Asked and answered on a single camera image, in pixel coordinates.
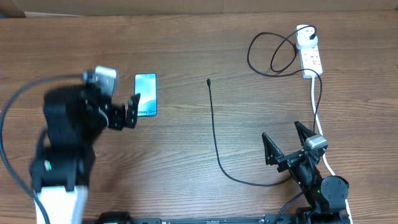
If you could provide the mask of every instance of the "black cable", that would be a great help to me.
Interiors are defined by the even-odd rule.
[[[260,75],[264,75],[265,77],[288,77],[288,76],[292,76],[292,75],[296,74],[297,72],[301,72],[301,71],[304,71],[304,70],[312,71],[312,72],[314,72],[314,73],[317,75],[317,77],[318,77],[318,79],[319,79],[319,83],[320,83],[320,92],[319,92],[318,103],[317,103],[317,107],[316,107],[316,110],[315,110],[315,113],[314,113],[314,119],[313,119],[313,131],[315,131],[315,124],[316,124],[316,120],[317,120],[318,107],[319,107],[319,103],[320,103],[321,97],[322,97],[322,80],[321,80],[321,77],[319,76],[319,74],[318,74],[316,71],[314,71],[314,70],[312,70],[312,69],[309,69],[309,68],[302,68],[302,69],[297,70],[297,71],[295,71],[295,72],[291,72],[291,73],[286,73],[286,74],[279,75],[279,73],[281,73],[281,72],[283,72],[284,70],[286,70],[287,68],[289,68],[289,67],[293,64],[294,60],[295,60],[296,57],[297,57],[297,48],[296,48],[295,44],[294,44],[292,41],[289,40],[289,37],[291,37],[292,35],[294,35],[294,34],[297,33],[298,31],[300,31],[300,30],[302,30],[302,29],[304,29],[304,28],[308,28],[308,27],[313,27],[313,28],[315,29],[315,32],[310,36],[310,39],[315,38],[316,33],[317,33],[317,28],[316,28],[315,26],[312,26],[312,25],[308,25],[308,26],[305,26],[305,27],[301,27],[300,29],[297,29],[297,30],[295,30],[294,32],[292,32],[291,34],[289,34],[287,37],[284,37],[284,36],[282,36],[282,35],[280,35],[280,34],[276,34],[276,33],[273,33],[273,32],[261,32],[261,33],[257,34],[257,35],[253,38],[253,40],[251,41],[251,43],[250,43],[250,46],[249,46],[249,49],[248,49],[247,61],[248,61],[249,67],[250,67],[253,71],[255,71],[256,73],[258,73],[258,74],[260,74]],[[278,74],[273,75],[273,74],[268,74],[268,73],[265,73],[265,72],[261,72],[261,71],[255,69],[255,68],[253,67],[253,65],[251,64],[251,62],[250,62],[250,50],[251,50],[251,47],[252,47],[253,43],[256,41],[256,39],[257,39],[258,37],[262,36],[262,35],[275,35],[275,36],[280,37],[280,38],[283,39],[283,41],[282,41],[282,42],[279,44],[279,46],[276,48],[276,50],[275,50],[275,52],[274,52],[274,54],[273,54],[273,56],[272,56],[272,58],[271,58],[271,64],[270,64],[271,70],[272,70],[273,72],[277,72]],[[276,55],[276,53],[278,52],[278,50],[280,49],[280,47],[281,47],[286,41],[287,41],[287,42],[293,47],[293,49],[294,49],[294,56],[293,56],[293,59],[292,59],[292,60],[289,62],[289,64],[287,64],[284,68],[282,68],[282,69],[280,69],[280,70],[275,70],[275,69],[273,68],[273,66],[272,66],[272,64],[273,64],[273,62],[274,62],[275,55]]]
[[[6,155],[6,152],[4,151],[4,146],[2,143],[2,127],[4,125],[4,120],[6,118],[7,112],[9,111],[9,108],[12,106],[12,104],[15,102],[15,100],[18,99],[18,97],[21,93],[23,93],[41,83],[54,82],[54,81],[59,81],[59,80],[77,79],[77,78],[81,78],[81,75],[62,75],[62,76],[58,76],[58,77],[43,78],[43,79],[31,81],[31,82],[25,84],[24,86],[22,86],[18,91],[16,91],[10,97],[10,100],[6,103],[6,105],[3,108],[1,115],[0,115],[0,154],[1,154],[1,159],[4,163],[4,165],[6,166],[8,172],[10,173],[11,177],[13,177],[15,180],[17,180],[20,187],[36,202],[37,206],[39,207],[40,211],[43,214],[44,222],[46,224],[50,224],[50,219],[49,219],[49,216],[47,215],[47,212],[45,211],[43,204],[40,202],[39,198],[37,198],[36,194],[33,193],[33,191],[31,191],[30,188],[27,186],[27,184],[21,179],[21,177],[19,177],[19,175],[12,168],[11,164],[9,163],[9,161],[7,159],[7,155]]]
[[[254,184],[254,183],[250,183],[250,182],[246,182],[246,181],[235,179],[235,178],[231,177],[229,174],[227,174],[225,172],[225,170],[223,169],[223,166],[221,165],[221,162],[220,162],[220,156],[218,155],[216,131],[214,129],[213,99],[211,98],[211,88],[210,88],[211,83],[210,83],[210,79],[209,78],[207,79],[207,85],[209,86],[210,108],[211,108],[211,125],[213,127],[213,139],[214,139],[214,145],[215,145],[215,148],[216,148],[217,162],[218,162],[218,165],[219,165],[221,171],[223,171],[224,175],[227,176],[229,179],[231,179],[233,181],[236,181],[236,182],[239,182],[239,183],[242,183],[242,184],[251,185],[251,186],[258,186],[258,187],[273,187],[273,186],[276,186],[276,185],[279,185],[279,184],[283,184],[284,182],[288,181],[292,176],[289,176],[288,178],[286,178],[286,179],[284,179],[284,180],[282,180],[280,182],[274,183],[274,184]]]
[[[286,210],[286,208],[287,208],[291,203],[293,203],[296,199],[298,199],[301,195],[303,195],[303,194],[304,194],[304,192],[300,192],[298,195],[296,195],[296,196],[294,196],[292,199],[290,199],[290,201],[288,201],[288,202],[280,209],[280,211],[278,212],[278,215],[276,215],[276,217],[275,217],[274,224],[277,224],[280,215]]]

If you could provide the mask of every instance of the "white cable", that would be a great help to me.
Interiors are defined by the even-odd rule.
[[[101,108],[98,108],[98,112],[100,113],[100,115],[102,115],[105,118],[106,126],[109,127],[109,119],[108,119],[108,116],[106,115],[106,113],[104,111],[102,111]]]
[[[312,80],[311,80],[311,104],[312,104],[312,111],[315,114],[315,112],[317,110],[317,106],[315,105],[315,77],[312,77]],[[319,121],[318,112],[316,114],[315,120],[317,122],[318,132],[320,135],[323,136],[323,131],[322,131],[321,123]],[[335,172],[329,166],[328,161],[326,160],[326,153],[323,154],[322,159],[323,159],[323,163],[325,164],[326,168],[329,170],[330,174],[336,175]],[[351,210],[349,209],[347,199],[346,199],[346,210],[347,210],[349,220],[350,220],[351,224],[353,224],[353,218],[351,216]]]

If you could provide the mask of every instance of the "blue phone screen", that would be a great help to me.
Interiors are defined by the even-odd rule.
[[[141,94],[138,116],[155,116],[157,114],[156,74],[137,74],[135,88],[135,94]]]

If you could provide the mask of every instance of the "power cord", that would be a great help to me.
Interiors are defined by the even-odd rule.
[[[54,81],[60,81],[60,80],[70,80],[70,79],[77,79],[81,78],[81,75],[62,75],[58,77],[52,77],[52,78],[43,78],[39,80],[34,80],[31,81],[24,86],[22,86],[19,90],[17,90],[11,97],[10,100],[6,103],[5,107],[3,108],[1,115],[0,115],[0,154],[1,154],[1,159],[6,166],[6,169],[10,173],[11,177],[14,178],[19,186],[36,202],[38,208],[43,214],[44,222],[45,224],[50,224],[50,218],[47,212],[45,211],[45,208],[43,204],[40,202],[39,198],[36,196],[33,191],[27,186],[27,184],[21,179],[21,177],[17,174],[17,172],[12,168],[11,164],[8,161],[6,152],[4,150],[3,142],[2,142],[2,128],[4,125],[4,120],[6,118],[7,112],[9,111],[10,107],[12,104],[15,102],[16,99],[18,99],[19,95],[32,87],[41,84],[41,83],[47,83],[47,82],[54,82]]]
[[[300,31],[300,30],[302,30],[302,29],[305,29],[305,28],[308,28],[308,27],[312,27],[312,28],[314,28],[314,30],[315,30],[314,33],[310,36],[310,39],[314,39],[315,36],[316,36],[316,34],[317,34],[317,28],[316,28],[315,26],[312,26],[312,25],[308,25],[308,26],[305,26],[305,27],[301,27],[300,29],[297,29],[297,30],[295,30],[293,33],[289,34],[287,37],[284,37],[283,35],[276,34],[276,33],[273,33],[273,32],[261,32],[261,33],[257,34],[257,35],[253,38],[253,40],[251,41],[250,46],[249,46],[249,49],[248,49],[248,57],[247,57],[247,60],[248,60],[248,65],[249,65],[249,67],[250,67],[253,71],[255,71],[256,73],[258,73],[258,74],[260,74],[260,75],[264,75],[265,77],[287,77],[287,76],[294,75],[294,74],[296,74],[297,72],[301,72],[301,71],[304,71],[304,70],[311,70],[311,71],[313,71],[313,72],[315,72],[315,73],[317,74],[317,72],[314,71],[314,70],[312,70],[312,69],[303,68],[303,69],[300,69],[300,70],[297,70],[297,71],[291,72],[291,73],[286,73],[286,74],[282,74],[282,75],[279,75],[279,74],[273,75],[273,74],[268,74],[268,73],[265,73],[265,72],[260,72],[259,70],[255,69],[255,68],[252,66],[251,62],[250,62],[250,50],[251,50],[251,47],[253,46],[254,42],[256,41],[256,39],[259,38],[259,37],[262,36],[262,35],[275,35],[275,36],[277,36],[277,37],[282,38],[283,41],[282,41],[282,42],[279,44],[279,46],[276,48],[276,50],[275,50],[275,52],[274,52],[274,54],[273,54],[273,56],[272,56],[272,58],[271,58],[270,68],[271,68],[271,70],[272,70],[273,72],[276,72],[276,73],[281,73],[281,72],[283,72],[284,70],[286,70],[287,68],[289,68],[289,67],[293,64],[294,60],[295,60],[296,57],[297,57],[297,48],[296,48],[295,44],[294,44],[292,41],[289,40],[289,38],[290,38],[291,36],[293,36],[295,33],[297,33],[298,31]],[[274,63],[275,55],[276,55],[276,53],[278,52],[278,50],[280,49],[280,47],[281,47],[286,41],[287,41],[287,42],[293,47],[293,49],[294,49],[294,56],[293,56],[293,59],[292,59],[284,68],[282,68],[282,69],[280,69],[280,70],[275,70],[274,67],[272,66],[272,64]]]
[[[219,165],[221,171],[223,171],[224,175],[227,176],[229,179],[231,179],[233,181],[236,181],[236,182],[239,182],[239,183],[242,183],[242,184],[251,185],[251,186],[258,186],[258,187],[273,187],[273,186],[276,186],[276,185],[279,185],[279,184],[283,184],[284,182],[288,181],[292,176],[289,176],[288,178],[286,178],[286,179],[284,179],[284,180],[282,180],[280,182],[274,183],[274,184],[254,184],[254,183],[246,182],[246,181],[243,181],[243,180],[235,179],[234,177],[231,177],[229,174],[227,174],[227,172],[225,172],[225,170],[223,169],[223,166],[221,165],[221,162],[220,162],[220,156],[218,155],[216,132],[215,132],[215,129],[214,129],[213,99],[211,98],[211,88],[210,88],[211,82],[210,82],[209,78],[207,79],[207,85],[209,87],[210,108],[211,108],[211,125],[213,127],[213,139],[214,139],[214,145],[215,145],[215,148],[216,148],[217,162],[218,162],[218,165]]]

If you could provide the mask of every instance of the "wood grain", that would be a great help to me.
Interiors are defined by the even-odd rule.
[[[311,126],[310,81],[266,78],[246,63],[252,38],[318,27],[324,66],[320,117],[328,160],[350,182],[355,223],[398,219],[398,13],[300,12],[201,16],[0,20],[0,105],[28,80],[80,73],[96,65],[121,74],[115,102],[134,91],[134,75],[158,77],[158,115],[134,130],[106,130],[95,145],[86,218],[109,210],[134,217],[249,217],[276,213],[299,188],[251,187],[220,171],[211,133],[211,78],[221,162],[233,177],[271,183],[287,174],[266,167],[261,133],[285,152],[299,149],[293,122]],[[261,37],[251,60],[268,70],[277,37]],[[292,58],[282,48],[275,65]],[[299,69],[297,60],[290,70]],[[45,127],[42,97],[62,82],[35,88],[12,107],[4,146],[16,171],[28,165]],[[328,172],[321,163],[323,176]],[[35,223],[34,204],[0,166],[0,223]],[[304,206],[301,198],[288,212]]]

